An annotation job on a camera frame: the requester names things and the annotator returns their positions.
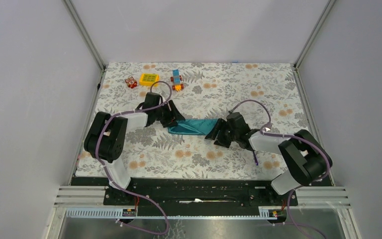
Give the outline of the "teal cloth napkin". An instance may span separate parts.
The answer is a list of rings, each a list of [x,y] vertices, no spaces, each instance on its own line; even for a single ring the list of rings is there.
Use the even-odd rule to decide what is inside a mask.
[[[186,119],[168,127],[168,133],[177,135],[208,135],[215,127],[217,119]]]

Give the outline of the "gold purple spoon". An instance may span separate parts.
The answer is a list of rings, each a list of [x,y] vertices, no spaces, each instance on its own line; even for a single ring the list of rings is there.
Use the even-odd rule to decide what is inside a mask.
[[[252,154],[253,154],[253,157],[254,157],[254,162],[255,162],[255,165],[259,165],[259,161],[258,161],[258,158],[257,158],[257,153],[256,151],[252,151]]]

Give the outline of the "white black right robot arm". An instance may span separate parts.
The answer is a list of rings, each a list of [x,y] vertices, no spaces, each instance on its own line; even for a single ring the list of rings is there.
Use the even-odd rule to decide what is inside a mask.
[[[271,188],[265,192],[267,202],[272,205],[282,202],[289,191],[324,177],[333,164],[309,131],[301,129],[295,134],[272,133],[268,124],[261,129],[250,128],[238,112],[219,119],[205,138],[226,148],[235,142],[252,153],[264,151],[280,154],[287,170],[273,179]]]

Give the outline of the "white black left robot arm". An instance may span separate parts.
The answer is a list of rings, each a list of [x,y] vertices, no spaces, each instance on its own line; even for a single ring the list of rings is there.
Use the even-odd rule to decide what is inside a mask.
[[[128,187],[131,176],[121,159],[127,133],[148,127],[156,121],[163,127],[177,126],[184,119],[173,100],[164,101],[161,95],[151,92],[134,110],[113,115],[105,112],[96,114],[84,149],[103,165],[110,186],[117,189],[115,198],[121,204],[127,205],[134,200],[133,189]]]

